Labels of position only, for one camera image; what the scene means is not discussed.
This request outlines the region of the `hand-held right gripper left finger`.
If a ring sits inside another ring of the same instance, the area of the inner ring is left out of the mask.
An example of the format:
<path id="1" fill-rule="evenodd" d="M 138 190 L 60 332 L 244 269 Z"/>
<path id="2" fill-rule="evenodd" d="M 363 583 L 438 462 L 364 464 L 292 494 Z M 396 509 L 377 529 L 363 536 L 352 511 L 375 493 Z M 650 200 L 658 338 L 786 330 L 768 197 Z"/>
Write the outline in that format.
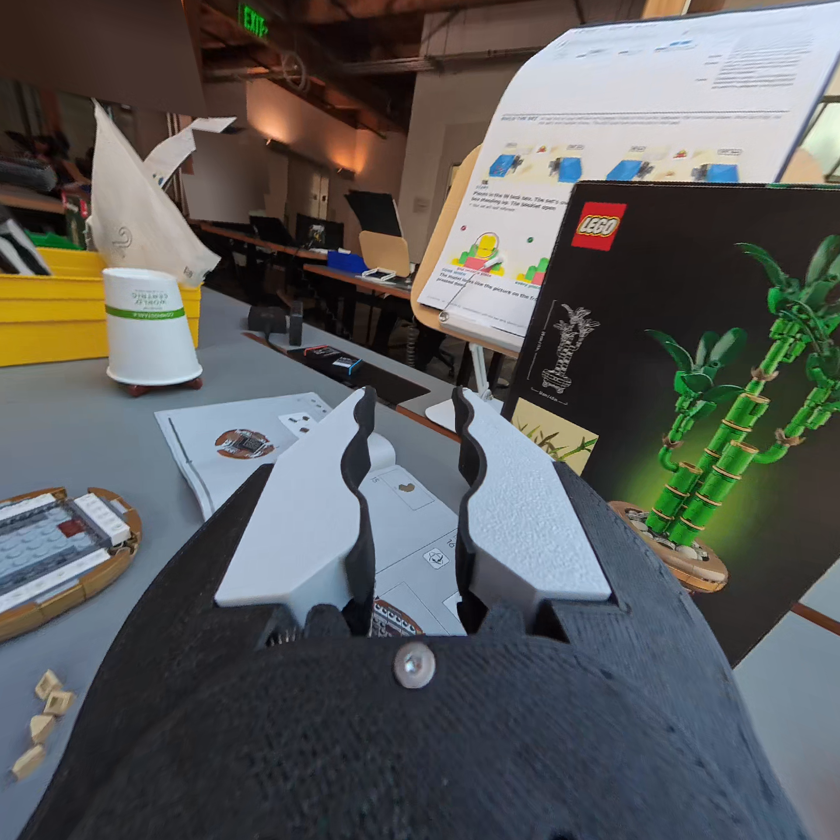
<path id="1" fill-rule="evenodd" d="M 361 485 L 371 469 L 375 389 L 349 395 L 282 453 L 214 600 L 220 607 L 283 605 L 304 624 L 331 605 L 370 627 L 375 546 Z"/>

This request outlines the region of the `black sheet on stand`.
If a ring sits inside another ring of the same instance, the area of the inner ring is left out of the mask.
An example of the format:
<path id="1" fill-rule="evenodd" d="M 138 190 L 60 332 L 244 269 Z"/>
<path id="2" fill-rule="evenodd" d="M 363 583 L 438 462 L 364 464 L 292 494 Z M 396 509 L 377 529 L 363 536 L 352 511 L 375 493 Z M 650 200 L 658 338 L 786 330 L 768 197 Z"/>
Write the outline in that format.
<path id="1" fill-rule="evenodd" d="M 392 194 L 349 190 L 344 198 L 357 217 L 362 231 L 404 238 Z"/>

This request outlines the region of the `printed white paper bag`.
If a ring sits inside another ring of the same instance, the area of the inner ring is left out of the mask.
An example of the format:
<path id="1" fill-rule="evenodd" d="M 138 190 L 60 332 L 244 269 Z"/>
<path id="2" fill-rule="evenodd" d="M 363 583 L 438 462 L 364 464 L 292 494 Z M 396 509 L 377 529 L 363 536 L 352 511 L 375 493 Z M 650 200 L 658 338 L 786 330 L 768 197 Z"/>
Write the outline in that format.
<path id="1" fill-rule="evenodd" d="M 197 118 L 178 133 L 158 143 L 143 161 L 152 182 L 164 190 L 175 171 L 195 151 L 195 132 L 222 133 L 236 117 Z"/>

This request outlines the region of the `task sheet on wooden stand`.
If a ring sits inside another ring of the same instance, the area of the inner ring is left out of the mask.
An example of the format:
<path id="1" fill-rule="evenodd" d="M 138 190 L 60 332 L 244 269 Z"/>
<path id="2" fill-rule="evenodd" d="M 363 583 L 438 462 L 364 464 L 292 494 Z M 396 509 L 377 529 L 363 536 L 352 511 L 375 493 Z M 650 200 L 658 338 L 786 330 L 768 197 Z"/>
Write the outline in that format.
<path id="1" fill-rule="evenodd" d="M 411 291 L 411 306 L 415 320 L 425 328 L 437 331 L 441 335 L 447 335 L 460 341 L 467 342 L 468 357 L 472 358 L 475 355 L 473 352 L 473 344 L 479 349 L 487 349 L 494 353 L 499 353 L 503 357 L 516 360 L 519 356 L 519 351 L 522 348 L 523 339 L 515 335 L 503 332 L 497 328 L 486 327 L 475 324 L 472 321 L 465 321 L 463 319 L 457 320 L 451 318 L 447 321 L 442 320 L 443 315 L 435 308 L 420 302 L 419 297 L 425 286 L 430 281 L 434 268 L 442 255 L 446 245 L 449 233 L 455 224 L 455 220 L 462 202 L 465 200 L 465 195 L 469 187 L 469 182 L 472 173 L 476 167 L 476 163 L 480 156 L 481 145 L 479 144 L 472 150 L 464 159 L 455 176 L 451 190 L 445 199 L 443 209 L 438 217 L 436 226 L 428 241 L 427 248 L 417 270 L 413 287 Z M 771 187 L 827 187 L 829 189 L 838 189 L 838 183 L 817 183 L 806 182 L 805 178 L 808 175 L 819 175 L 820 167 L 813 160 L 813 158 L 804 150 L 799 149 L 794 153 L 793 160 L 782 175 L 781 183 L 771 184 Z M 446 417 L 444 419 L 451 420 L 452 428 L 442 425 L 434 419 L 430 419 L 425 414 L 417 414 L 412 409 L 411 416 L 419 423 L 429 426 L 433 430 L 453 439 L 459 443 L 459 436 L 455 433 L 454 422 L 455 412 L 451 405 L 450 397 L 444 398 L 444 403 L 448 405 L 446 409 Z"/>

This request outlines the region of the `reddish brown lego stand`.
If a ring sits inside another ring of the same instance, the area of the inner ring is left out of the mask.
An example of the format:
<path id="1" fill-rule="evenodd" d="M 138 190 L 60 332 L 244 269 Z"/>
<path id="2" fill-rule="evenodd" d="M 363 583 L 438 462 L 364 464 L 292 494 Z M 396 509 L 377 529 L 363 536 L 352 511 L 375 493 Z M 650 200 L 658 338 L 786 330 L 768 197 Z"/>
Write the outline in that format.
<path id="1" fill-rule="evenodd" d="M 177 382 L 164 385 L 124 385 L 123 390 L 132 397 L 140 397 L 153 392 L 170 392 L 178 390 L 199 391 L 203 388 L 203 378 L 194 377 L 189 381 Z"/>

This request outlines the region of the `cluster of tan lego pieces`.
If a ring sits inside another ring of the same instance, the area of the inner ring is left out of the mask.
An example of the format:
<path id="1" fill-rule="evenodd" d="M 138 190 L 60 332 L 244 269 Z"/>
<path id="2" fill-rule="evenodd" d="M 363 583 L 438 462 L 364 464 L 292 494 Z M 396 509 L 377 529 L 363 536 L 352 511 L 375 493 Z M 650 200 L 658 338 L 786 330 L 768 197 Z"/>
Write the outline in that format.
<path id="1" fill-rule="evenodd" d="M 55 671 L 48 668 L 35 686 L 35 696 L 42 701 L 43 709 L 30 718 L 28 746 L 15 760 L 10 772 L 15 782 L 20 782 L 40 767 L 46 758 L 46 744 L 56 724 L 74 704 L 76 695 L 64 686 Z"/>

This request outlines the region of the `printed task instruction sheet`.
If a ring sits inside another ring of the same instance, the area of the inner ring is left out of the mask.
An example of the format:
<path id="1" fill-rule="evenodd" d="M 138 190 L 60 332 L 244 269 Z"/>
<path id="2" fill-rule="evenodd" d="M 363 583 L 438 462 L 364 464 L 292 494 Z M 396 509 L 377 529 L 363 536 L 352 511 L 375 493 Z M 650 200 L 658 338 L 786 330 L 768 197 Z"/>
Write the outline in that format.
<path id="1" fill-rule="evenodd" d="M 579 182 L 778 182 L 838 68 L 838 2 L 574 28 L 502 94 L 421 303 L 524 337 Z"/>

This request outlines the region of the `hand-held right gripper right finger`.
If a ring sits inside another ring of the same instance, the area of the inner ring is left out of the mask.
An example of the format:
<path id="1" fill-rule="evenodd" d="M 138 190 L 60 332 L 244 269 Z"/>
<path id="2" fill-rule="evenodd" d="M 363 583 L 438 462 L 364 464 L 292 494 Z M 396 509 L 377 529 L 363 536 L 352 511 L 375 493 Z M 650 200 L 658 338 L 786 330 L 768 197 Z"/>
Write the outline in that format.
<path id="1" fill-rule="evenodd" d="M 463 627 L 498 604 L 534 627 L 545 602 L 607 603 L 613 589 L 549 455 L 475 392 L 455 388 L 456 583 Z"/>

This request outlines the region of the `black computer monitor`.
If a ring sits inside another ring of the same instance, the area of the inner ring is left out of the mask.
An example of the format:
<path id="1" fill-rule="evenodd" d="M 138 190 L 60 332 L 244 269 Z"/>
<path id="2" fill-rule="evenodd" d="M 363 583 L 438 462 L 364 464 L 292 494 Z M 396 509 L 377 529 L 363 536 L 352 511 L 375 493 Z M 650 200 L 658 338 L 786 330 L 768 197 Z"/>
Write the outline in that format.
<path id="1" fill-rule="evenodd" d="M 297 245 L 318 251 L 339 250 L 344 247 L 343 224 L 324 218 L 298 213 L 295 239 Z"/>

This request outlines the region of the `round lego base model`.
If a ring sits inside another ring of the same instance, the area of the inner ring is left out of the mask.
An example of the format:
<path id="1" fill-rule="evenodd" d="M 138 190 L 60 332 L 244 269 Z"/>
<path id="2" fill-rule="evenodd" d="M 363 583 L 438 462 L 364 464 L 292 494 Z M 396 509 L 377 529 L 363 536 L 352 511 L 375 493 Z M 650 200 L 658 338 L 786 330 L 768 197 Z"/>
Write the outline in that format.
<path id="1" fill-rule="evenodd" d="M 106 590 L 130 566 L 140 514 L 118 494 L 64 487 L 1 502 L 1 641 L 24 636 Z"/>

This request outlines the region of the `white paper cup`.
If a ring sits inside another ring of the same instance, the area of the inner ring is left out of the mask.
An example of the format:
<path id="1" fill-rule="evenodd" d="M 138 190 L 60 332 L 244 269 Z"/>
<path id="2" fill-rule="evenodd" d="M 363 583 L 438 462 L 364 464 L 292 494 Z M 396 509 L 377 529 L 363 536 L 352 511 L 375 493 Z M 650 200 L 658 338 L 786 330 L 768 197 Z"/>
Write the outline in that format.
<path id="1" fill-rule="evenodd" d="M 102 272 L 107 376 L 121 385 L 164 385 L 203 375 L 176 279 L 140 268 Z"/>

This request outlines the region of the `small wooden document stand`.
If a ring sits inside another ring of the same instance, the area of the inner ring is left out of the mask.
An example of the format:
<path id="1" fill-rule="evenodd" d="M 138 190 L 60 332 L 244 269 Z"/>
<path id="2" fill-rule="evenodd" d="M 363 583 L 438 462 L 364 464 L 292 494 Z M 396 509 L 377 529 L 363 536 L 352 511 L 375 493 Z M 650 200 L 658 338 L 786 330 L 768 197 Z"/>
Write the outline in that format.
<path id="1" fill-rule="evenodd" d="M 367 268 L 365 275 L 384 272 L 392 277 L 411 276 L 412 263 L 403 237 L 362 230 L 359 242 L 361 257 Z"/>

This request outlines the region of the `open lego instruction booklet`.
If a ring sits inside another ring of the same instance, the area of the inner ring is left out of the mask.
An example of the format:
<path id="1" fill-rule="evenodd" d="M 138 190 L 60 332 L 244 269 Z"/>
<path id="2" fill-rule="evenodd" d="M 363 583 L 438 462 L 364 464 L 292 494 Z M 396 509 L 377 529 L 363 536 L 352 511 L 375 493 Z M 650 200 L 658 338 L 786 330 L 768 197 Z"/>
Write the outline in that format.
<path id="1" fill-rule="evenodd" d="M 160 411 L 155 418 L 205 520 L 262 465 L 307 437 L 331 407 L 314 392 Z M 369 437 L 376 577 L 372 636 L 464 635 L 455 579 L 457 516 Z"/>

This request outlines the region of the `long wooden desk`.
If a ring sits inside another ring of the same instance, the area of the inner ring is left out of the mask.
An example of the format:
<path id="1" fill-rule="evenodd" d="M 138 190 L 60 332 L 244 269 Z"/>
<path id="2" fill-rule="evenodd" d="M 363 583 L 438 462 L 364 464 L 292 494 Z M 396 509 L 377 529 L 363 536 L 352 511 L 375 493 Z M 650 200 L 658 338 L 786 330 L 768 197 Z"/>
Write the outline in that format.
<path id="1" fill-rule="evenodd" d="M 357 289 L 386 297 L 394 297 L 410 301 L 412 297 L 412 285 L 408 282 L 397 282 L 395 280 L 378 280 L 372 277 L 355 275 L 339 269 L 316 264 L 305 264 L 302 267 L 304 272 L 311 275 L 340 281 Z"/>
<path id="2" fill-rule="evenodd" d="M 267 240 L 249 236 L 247 234 L 243 234 L 238 231 L 228 229 L 226 227 L 218 227 L 208 222 L 199 221 L 190 222 L 190 224 L 206 234 L 215 235 L 217 237 L 225 238 L 228 240 L 233 240 L 245 245 L 253 245 L 255 247 L 264 249 L 275 254 L 284 254 L 295 259 L 301 259 L 304 261 L 321 264 L 326 264 L 328 261 L 326 252 L 321 253 L 319 251 L 308 248 L 300 248 L 297 246 L 287 246 L 271 243 Z"/>

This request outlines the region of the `yellow plastic bin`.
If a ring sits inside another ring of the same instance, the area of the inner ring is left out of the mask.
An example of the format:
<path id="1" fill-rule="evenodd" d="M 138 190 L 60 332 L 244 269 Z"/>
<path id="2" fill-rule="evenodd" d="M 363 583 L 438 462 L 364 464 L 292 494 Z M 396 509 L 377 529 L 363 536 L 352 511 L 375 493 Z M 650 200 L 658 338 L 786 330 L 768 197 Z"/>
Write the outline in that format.
<path id="1" fill-rule="evenodd" d="M 86 361 L 109 355 L 107 323 L 2 322 L 1 367 Z"/>
<path id="2" fill-rule="evenodd" d="M 5 299 L 1 300 L 1 323 L 98 322 L 106 318 L 102 300 Z"/>
<path id="3" fill-rule="evenodd" d="M 3 301 L 104 301 L 102 272 L 106 265 L 98 252 L 71 248 L 36 250 L 51 274 L 1 275 Z"/>

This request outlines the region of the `black lego set box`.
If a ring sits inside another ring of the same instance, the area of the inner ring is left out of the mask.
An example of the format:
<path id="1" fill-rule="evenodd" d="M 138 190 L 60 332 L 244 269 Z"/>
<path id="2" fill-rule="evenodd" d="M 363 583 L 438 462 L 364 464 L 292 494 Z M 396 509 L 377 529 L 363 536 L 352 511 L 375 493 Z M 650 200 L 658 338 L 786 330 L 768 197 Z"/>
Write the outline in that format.
<path id="1" fill-rule="evenodd" d="M 732 665 L 838 558 L 838 187 L 575 187 L 504 414 Z"/>

